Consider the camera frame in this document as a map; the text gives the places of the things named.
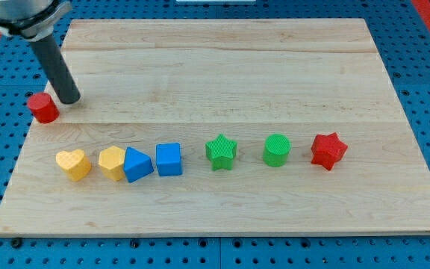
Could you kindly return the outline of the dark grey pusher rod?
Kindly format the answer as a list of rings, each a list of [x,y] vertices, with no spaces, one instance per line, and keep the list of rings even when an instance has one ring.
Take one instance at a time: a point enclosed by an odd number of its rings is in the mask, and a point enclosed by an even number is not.
[[[41,40],[30,42],[30,47],[60,102],[65,105],[76,103],[81,98],[81,94],[54,36],[50,34]]]

